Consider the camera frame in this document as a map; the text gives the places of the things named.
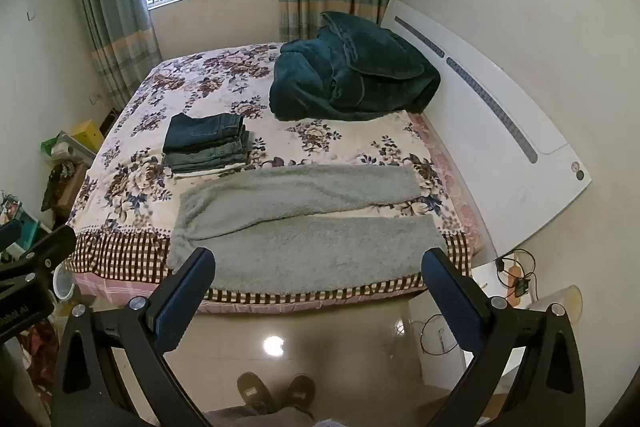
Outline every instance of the fabric pile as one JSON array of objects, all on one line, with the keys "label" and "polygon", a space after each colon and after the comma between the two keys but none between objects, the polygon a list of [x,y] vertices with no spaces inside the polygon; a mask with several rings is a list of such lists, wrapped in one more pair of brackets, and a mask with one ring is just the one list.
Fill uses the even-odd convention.
[{"label": "fabric pile", "polygon": [[164,162],[178,177],[216,173],[247,163],[244,118],[224,112],[205,118],[176,114],[164,138]]},{"label": "fabric pile", "polygon": [[323,12],[315,39],[283,44],[269,106],[279,120],[372,120],[420,113],[440,85],[440,73],[395,33],[341,12]]}]

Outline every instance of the screw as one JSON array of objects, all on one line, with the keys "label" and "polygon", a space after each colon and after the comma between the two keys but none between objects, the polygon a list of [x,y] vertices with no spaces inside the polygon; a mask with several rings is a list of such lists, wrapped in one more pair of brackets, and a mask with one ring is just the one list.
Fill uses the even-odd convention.
[{"label": "screw", "polygon": [[146,305],[146,299],[144,297],[133,297],[129,301],[129,308],[132,310],[141,310]]},{"label": "screw", "polygon": [[84,304],[78,304],[76,306],[74,306],[74,308],[71,310],[71,314],[74,317],[79,317],[80,315],[84,314],[84,312],[86,311],[86,307]]},{"label": "screw", "polygon": [[491,306],[498,310],[503,310],[507,307],[507,301],[502,297],[491,297]]},{"label": "screw", "polygon": [[564,307],[561,304],[555,303],[551,304],[551,312],[556,317],[562,317],[566,312],[564,311]]}]

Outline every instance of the white wall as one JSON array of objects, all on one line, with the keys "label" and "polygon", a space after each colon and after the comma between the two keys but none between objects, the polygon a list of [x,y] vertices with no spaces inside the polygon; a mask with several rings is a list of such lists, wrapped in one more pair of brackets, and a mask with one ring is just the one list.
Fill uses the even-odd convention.
[{"label": "white wall", "polygon": [[280,39],[278,0],[179,0],[150,13],[165,60]]},{"label": "white wall", "polygon": [[526,248],[539,293],[582,290],[575,327],[588,425],[640,363],[640,0],[401,0],[498,64],[548,114],[593,177]]},{"label": "white wall", "polygon": [[[27,20],[27,11],[35,19]],[[0,188],[39,213],[50,168],[40,142],[108,113],[74,0],[0,0]]]}]

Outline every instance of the cardboard box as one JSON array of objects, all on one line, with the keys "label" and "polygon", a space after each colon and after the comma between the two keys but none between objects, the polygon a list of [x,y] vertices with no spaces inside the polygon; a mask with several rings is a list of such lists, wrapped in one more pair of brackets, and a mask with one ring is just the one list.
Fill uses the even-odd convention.
[{"label": "cardboard box", "polygon": [[71,213],[71,208],[74,206],[76,196],[80,192],[82,182],[84,182],[84,176],[89,167],[85,164],[76,166],[76,173],[65,187],[65,191],[60,196],[60,199],[56,203],[56,211],[62,216],[68,216]]},{"label": "cardboard box", "polygon": [[71,128],[70,135],[85,147],[89,147],[93,152],[98,152],[102,142],[104,142],[104,137],[93,120],[86,120],[76,124]]}]

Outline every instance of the floral bedsheet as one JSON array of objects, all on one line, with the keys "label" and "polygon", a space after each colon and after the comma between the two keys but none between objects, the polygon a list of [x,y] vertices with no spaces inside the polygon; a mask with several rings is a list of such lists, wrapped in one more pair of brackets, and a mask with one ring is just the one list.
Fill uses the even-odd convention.
[{"label": "floral bedsheet", "polygon": [[[102,145],[73,206],[69,224],[78,245],[67,261],[83,292],[123,305],[149,295],[167,276],[165,256],[187,188],[251,169],[305,163],[411,165],[422,194],[414,201],[371,206],[348,215],[430,214],[463,271],[479,247],[476,224],[459,198],[446,159],[420,116],[405,112],[368,122],[281,122],[269,110],[279,43],[228,48],[167,60],[156,67]],[[244,116],[252,149],[248,165],[195,178],[173,176],[162,145],[171,117],[220,112]],[[209,312],[284,312],[386,298],[424,289],[419,273],[306,295],[265,295],[257,289],[212,288],[200,307]]]}]

